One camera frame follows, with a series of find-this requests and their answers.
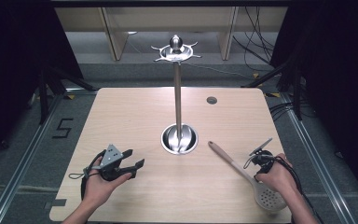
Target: metal base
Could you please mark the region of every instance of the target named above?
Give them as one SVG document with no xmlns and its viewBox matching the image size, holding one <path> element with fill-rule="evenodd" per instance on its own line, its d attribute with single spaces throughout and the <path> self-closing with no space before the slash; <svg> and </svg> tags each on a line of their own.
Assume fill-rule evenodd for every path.
<svg viewBox="0 0 358 224">
<path fill-rule="evenodd" d="M 186 124 L 182 124 L 182 137 L 177 136 L 176 124 L 166 128 L 161 135 L 161 144 L 165 150 L 174 154 L 187 154 L 194 150 L 199 142 L 197 132 Z"/>
</svg>

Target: black controller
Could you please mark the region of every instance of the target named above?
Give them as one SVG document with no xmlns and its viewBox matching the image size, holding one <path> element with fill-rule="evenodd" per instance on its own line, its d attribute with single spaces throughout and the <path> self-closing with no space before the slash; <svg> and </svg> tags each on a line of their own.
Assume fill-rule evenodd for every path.
<svg viewBox="0 0 358 224">
<path fill-rule="evenodd" d="M 252 163 L 261 167 L 257 172 L 258 174 L 267 174 L 274 164 L 275 160 L 272 153 L 267 150 L 263 150 L 263 147 L 265 147 L 271 140 L 272 138 L 269 138 L 267 142 L 260 147 L 257 147 L 251 154 L 249 154 L 249 156 L 252 156 Z"/>
<path fill-rule="evenodd" d="M 121 162 L 132 155 L 132 149 L 128 149 L 121 153 L 114 145 L 109 145 L 107 149 L 99 153 L 91 164 L 86 167 L 84 177 L 81 183 L 81 198 L 83 200 L 84 192 L 86 190 L 86 183 L 90 177 L 91 170 L 98 170 L 99 175 L 106 181 L 113 181 L 119 176 L 126 173 L 132 173 L 131 179 L 136 177 L 136 172 L 144 166 L 145 159 L 137 161 L 134 166 L 120 168 Z M 99 166 L 93 166 L 94 162 L 103 157 Z"/>
</svg>

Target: slotted spoon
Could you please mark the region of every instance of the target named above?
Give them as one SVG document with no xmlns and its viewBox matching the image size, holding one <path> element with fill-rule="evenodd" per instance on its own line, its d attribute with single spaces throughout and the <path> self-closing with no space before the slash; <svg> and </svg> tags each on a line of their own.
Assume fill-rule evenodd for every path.
<svg viewBox="0 0 358 224">
<path fill-rule="evenodd" d="M 233 166 L 252 184 L 254 188 L 255 201 L 258 203 L 258 205 L 271 212 L 277 212 L 286 207 L 286 202 L 284 201 L 280 193 L 269 189 L 269 187 L 267 187 L 263 183 L 257 183 L 216 143 L 209 141 L 208 145 L 214 152 L 216 152 L 220 157 L 222 157 L 231 166 Z"/>
</svg>

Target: slotted spoon head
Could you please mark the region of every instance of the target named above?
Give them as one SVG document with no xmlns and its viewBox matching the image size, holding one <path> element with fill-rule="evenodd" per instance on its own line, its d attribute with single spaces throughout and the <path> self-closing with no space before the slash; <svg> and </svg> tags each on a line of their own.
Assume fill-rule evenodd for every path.
<svg viewBox="0 0 358 224">
<path fill-rule="evenodd" d="M 254 182 L 252 185 L 254 186 L 255 200 L 264 209 L 277 212 L 286 207 L 286 202 L 280 193 L 269 189 L 263 183 Z"/>
</svg>

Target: metal rail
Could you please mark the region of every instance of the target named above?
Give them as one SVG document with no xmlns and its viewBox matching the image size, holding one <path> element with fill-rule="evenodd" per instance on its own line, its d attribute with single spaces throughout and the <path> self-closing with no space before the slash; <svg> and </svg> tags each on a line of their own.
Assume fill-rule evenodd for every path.
<svg viewBox="0 0 358 224">
<path fill-rule="evenodd" d="M 50 113 L 48 114 L 45 122 L 39 125 L 32 139 L 30 145 L 27 147 L 24 155 L 21 158 L 19 165 L 16 168 L 13 176 L 10 178 L 8 184 L 5 187 L 4 192 L 0 197 L 0 223 L 4 218 L 7 209 L 9 208 L 11 202 L 13 201 L 14 196 L 16 195 L 16 191 L 19 188 L 20 182 L 24 178 L 28 167 L 30 166 L 34 154 L 36 153 L 38 146 L 43 139 L 43 136 L 51 122 L 51 118 L 54 115 L 54 112 L 62 99 L 62 95 L 56 95 L 50 105 Z"/>
<path fill-rule="evenodd" d="M 290 99 L 287 93 L 281 93 L 281 97 L 284 103 L 290 103 Z M 337 187 L 336 182 L 333 180 L 332 176 L 328 172 L 324 161 L 322 160 L 321 156 L 318 153 L 318 150 L 310 139 L 310 135 L 308 134 L 303 122 L 301 120 L 297 120 L 296 115 L 292 110 L 290 110 L 288 114 L 290 120 L 293 122 L 293 125 L 296 128 L 296 131 L 302 143 L 304 144 L 304 147 L 308 153 L 308 156 L 310 157 L 310 161 L 312 162 L 316 173 L 322 181 L 327 196 L 330 198 L 332 205 L 336 209 L 341 223 L 356 223 L 354 216 L 351 213 L 350 208 L 348 207 L 347 202 L 345 201 L 339 188 Z"/>
</svg>

